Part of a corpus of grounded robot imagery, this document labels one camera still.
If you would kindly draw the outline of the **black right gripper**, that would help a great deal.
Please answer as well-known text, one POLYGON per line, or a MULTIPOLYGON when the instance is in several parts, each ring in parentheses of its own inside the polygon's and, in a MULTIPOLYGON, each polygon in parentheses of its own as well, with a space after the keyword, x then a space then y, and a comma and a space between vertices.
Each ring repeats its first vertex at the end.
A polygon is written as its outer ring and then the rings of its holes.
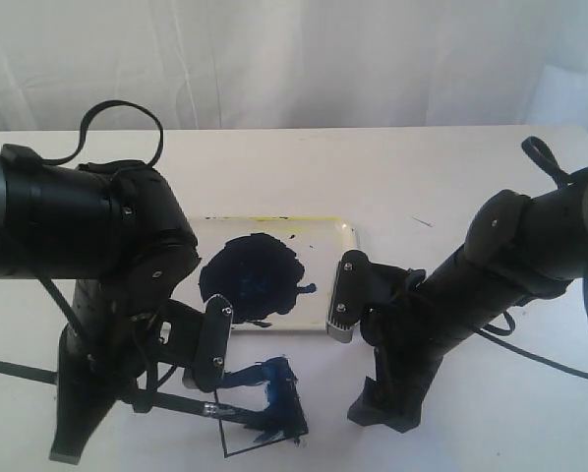
POLYGON ((372 265, 360 320, 363 339, 374 347, 376 376, 365 378, 347 418, 362 426, 384 425, 406 433, 421 423, 426 394, 441 365, 421 351, 433 307, 416 291, 426 273, 372 265))

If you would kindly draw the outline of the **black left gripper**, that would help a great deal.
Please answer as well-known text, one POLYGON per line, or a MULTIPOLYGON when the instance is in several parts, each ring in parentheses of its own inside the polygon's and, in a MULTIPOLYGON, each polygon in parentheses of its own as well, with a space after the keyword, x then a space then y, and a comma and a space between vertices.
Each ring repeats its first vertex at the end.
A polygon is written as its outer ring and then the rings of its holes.
POLYGON ((153 325, 127 322, 116 348, 90 352, 66 327, 59 340, 56 430, 52 453, 82 453, 116 402, 148 413, 172 371, 188 368, 194 358, 204 314, 175 300, 167 301, 153 325))

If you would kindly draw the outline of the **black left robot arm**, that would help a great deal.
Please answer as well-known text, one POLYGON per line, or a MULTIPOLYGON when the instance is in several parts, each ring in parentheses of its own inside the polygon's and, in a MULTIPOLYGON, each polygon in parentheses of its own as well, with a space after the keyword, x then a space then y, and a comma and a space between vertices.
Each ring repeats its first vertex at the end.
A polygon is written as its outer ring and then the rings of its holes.
POLYGON ((162 318, 198 265, 167 181, 137 160, 44 163, 0 154, 0 279, 75 281, 58 346, 54 461, 76 464, 120 400, 149 411, 162 318))

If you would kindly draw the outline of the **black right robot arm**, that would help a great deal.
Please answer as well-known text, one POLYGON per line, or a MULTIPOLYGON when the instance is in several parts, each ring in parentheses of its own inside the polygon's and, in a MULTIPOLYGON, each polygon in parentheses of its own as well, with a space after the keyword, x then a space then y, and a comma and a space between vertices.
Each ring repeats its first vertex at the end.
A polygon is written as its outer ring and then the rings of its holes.
POLYGON ((588 281, 588 167, 531 198, 503 190, 476 213, 465 241, 431 273, 372 263, 347 252, 343 274, 363 338, 375 350, 348 418, 407 432, 444 356, 512 307, 561 296, 588 281))

